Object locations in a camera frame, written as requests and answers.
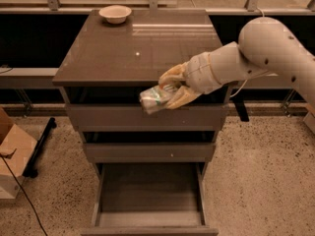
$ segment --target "cabinet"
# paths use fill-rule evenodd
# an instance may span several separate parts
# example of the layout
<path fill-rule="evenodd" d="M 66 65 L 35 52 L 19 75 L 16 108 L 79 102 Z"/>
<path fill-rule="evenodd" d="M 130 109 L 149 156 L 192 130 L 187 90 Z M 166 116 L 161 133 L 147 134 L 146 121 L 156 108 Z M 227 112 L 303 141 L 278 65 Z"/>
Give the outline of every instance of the cabinet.
<path fill-rule="evenodd" d="M 139 93 L 220 46 L 202 10 L 134 10 L 115 26 L 91 12 L 53 79 L 99 176 L 93 225 L 83 235 L 218 234 L 204 215 L 202 179 L 231 87 L 152 115 Z"/>

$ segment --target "drawer front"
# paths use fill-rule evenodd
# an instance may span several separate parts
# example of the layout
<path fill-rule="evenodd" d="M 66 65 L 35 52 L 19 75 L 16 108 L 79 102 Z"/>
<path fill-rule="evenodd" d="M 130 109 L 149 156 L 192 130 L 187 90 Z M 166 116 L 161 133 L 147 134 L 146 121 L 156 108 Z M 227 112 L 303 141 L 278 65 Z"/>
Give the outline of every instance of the drawer front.
<path fill-rule="evenodd" d="M 220 130 L 227 105 L 192 106 L 148 115 L 140 106 L 67 105 L 76 130 L 180 131 Z"/>
<path fill-rule="evenodd" d="M 215 144 L 84 144 L 89 162 L 205 162 L 211 161 Z"/>
<path fill-rule="evenodd" d="M 93 228 L 82 235 L 217 235 L 202 192 L 194 163 L 103 164 Z"/>

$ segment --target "brown tabletop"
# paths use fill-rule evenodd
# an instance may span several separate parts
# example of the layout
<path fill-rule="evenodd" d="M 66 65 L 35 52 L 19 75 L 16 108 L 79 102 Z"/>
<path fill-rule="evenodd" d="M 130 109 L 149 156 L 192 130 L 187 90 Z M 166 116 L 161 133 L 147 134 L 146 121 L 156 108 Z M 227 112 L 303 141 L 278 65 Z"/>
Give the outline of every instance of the brown tabletop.
<path fill-rule="evenodd" d="M 204 10 L 134 10 L 121 25 L 92 11 L 53 83 L 62 87 L 151 86 L 174 65 L 221 47 Z"/>

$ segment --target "cardboard box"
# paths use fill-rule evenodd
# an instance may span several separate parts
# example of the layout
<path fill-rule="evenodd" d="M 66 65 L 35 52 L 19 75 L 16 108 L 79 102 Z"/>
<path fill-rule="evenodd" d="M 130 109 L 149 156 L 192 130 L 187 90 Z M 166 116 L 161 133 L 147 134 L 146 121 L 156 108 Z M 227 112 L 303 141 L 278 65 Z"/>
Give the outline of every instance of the cardboard box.
<path fill-rule="evenodd" d="M 310 104 L 307 104 L 306 108 L 308 113 L 304 117 L 303 122 L 315 134 L 315 109 Z"/>
<path fill-rule="evenodd" d="M 37 140 L 22 130 L 0 108 L 0 153 L 22 184 L 23 171 L 32 156 Z M 8 167 L 0 158 L 0 199 L 14 199 L 20 187 L 10 173 Z"/>

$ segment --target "speckled floor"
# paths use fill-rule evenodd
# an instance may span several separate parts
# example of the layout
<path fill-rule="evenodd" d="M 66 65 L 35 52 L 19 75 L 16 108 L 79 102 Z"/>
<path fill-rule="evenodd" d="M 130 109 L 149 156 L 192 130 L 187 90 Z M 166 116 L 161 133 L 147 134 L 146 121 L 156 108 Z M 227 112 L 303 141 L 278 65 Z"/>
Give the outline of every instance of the speckled floor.
<path fill-rule="evenodd" d="M 36 139 L 48 117 L 13 117 Z M 97 178 L 67 117 L 46 141 L 39 176 L 26 179 L 49 236 L 91 224 Z M 315 235 L 315 135 L 302 117 L 226 119 L 204 184 L 207 218 L 220 236 Z M 25 196 L 0 201 L 0 235 L 43 235 Z"/>

